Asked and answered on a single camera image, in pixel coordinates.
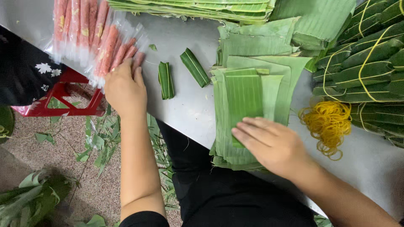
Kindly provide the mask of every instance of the metal table surface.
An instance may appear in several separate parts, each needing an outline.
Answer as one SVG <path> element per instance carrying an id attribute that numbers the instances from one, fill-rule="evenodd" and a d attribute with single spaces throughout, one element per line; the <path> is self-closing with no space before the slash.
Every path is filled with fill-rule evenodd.
<path id="1" fill-rule="evenodd" d="M 53 32 L 52 0 L 0 0 L 0 24 L 20 37 L 43 48 Z M 208 71 L 215 63 L 220 25 L 212 20 L 183 22 L 178 18 L 161 18 L 142 14 L 127 15 L 136 25 L 142 23 L 152 44 L 158 51 L 149 51 L 143 63 L 143 76 L 147 86 L 150 114 L 164 121 L 189 138 L 210 148 L 215 139 L 215 109 L 213 87 L 200 88 L 182 64 L 179 56 L 190 48 Z M 175 98 L 161 99 L 157 79 L 157 64 L 169 62 L 175 87 Z M 82 72 L 71 62 L 64 62 Z M 293 94 L 291 109 L 299 110 L 309 105 L 311 75 L 303 71 Z M 393 147 L 380 136 L 353 127 L 352 134 L 345 138 L 341 150 L 342 160 L 333 162 L 316 150 L 317 141 L 310 136 L 295 113 L 291 112 L 289 127 L 302 137 L 309 153 L 326 169 L 355 186 L 384 208 L 395 219 L 404 213 L 404 150 Z M 282 180 L 267 177 L 271 181 Z M 308 205 L 320 213 L 311 200 Z"/>

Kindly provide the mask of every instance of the hand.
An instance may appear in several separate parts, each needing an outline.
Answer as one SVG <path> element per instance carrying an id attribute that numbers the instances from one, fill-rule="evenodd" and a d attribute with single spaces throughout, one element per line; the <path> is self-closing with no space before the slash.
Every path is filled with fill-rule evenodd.
<path id="1" fill-rule="evenodd" d="M 317 166 L 299 136 L 281 124 L 244 118 L 231 132 L 265 168 L 286 179 Z"/>
<path id="2" fill-rule="evenodd" d="M 132 78 L 132 59 L 125 60 L 105 76 L 105 97 L 122 119 L 146 115 L 147 93 L 142 68 L 137 67 Z"/>

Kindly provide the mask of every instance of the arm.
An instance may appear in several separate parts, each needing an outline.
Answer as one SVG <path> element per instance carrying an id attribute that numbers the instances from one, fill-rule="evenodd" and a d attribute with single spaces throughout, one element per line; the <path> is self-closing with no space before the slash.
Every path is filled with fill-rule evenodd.
<path id="1" fill-rule="evenodd" d="M 334 226 L 400 226 L 375 202 L 312 160 L 293 130 L 263 118 L 244 118 L 232 133 L 269 171 L 311 198 Z"/>
<path id="2" fill-rule="evenodd" d="M 105 78 L 105 97 L 121 117 L 121 220 L 139 211 L 166 216 L 160 178 L 147 127 L 146 87 L 132 59 Z"/>

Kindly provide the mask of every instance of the pile of yellow rubber bands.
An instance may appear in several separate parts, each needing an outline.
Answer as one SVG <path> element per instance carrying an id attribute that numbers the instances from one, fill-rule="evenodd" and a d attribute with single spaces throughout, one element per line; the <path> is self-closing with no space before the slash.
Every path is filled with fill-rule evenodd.
<path id="1" fill-rule="evenodd" d="M 338 146 L 344 142 L 344 136 L 351 133 L 350 113 L 350 105 L 348 107 L 340 102 L 324 101 L 313 108 L 302 109 L 299 118 L 311 136 L 319 140 L 317 149 L 329 159 L 338 161 L 343 156 Z"/>

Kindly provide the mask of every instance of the forearm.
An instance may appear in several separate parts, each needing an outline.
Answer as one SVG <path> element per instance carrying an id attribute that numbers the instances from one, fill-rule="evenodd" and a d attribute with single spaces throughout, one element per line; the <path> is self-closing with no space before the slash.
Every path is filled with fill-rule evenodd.
<path id="1" fill-rule="evenodd" d="M 121 206 L 137 211 L 134 202 L 164 213 L 160 178 L 147 128 L 146 113 L 121 121 Z M 122 209 L 122 216 L 127 216 Z"/>
<path id="2" fill-rule="evenodd" d="M 399 226 L 379 205 L 318 164 L 299 171 L 291 181 L 327 214 L 336 227 Z"/>

